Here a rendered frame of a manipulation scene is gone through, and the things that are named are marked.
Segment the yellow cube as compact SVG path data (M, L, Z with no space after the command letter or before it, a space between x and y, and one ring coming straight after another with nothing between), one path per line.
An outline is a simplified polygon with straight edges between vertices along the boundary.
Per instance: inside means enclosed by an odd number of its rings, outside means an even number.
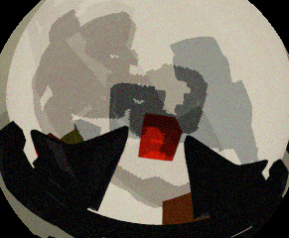
M65 134L64 136L62 136L62 138L60 140L64 140L64 142L70 144L70 146L72 144L77 144L79 142L84 142L84 139L82 139L80 137L80 134L77 133L77 129L76 128L75 128L75 130L69 131L68 134Z

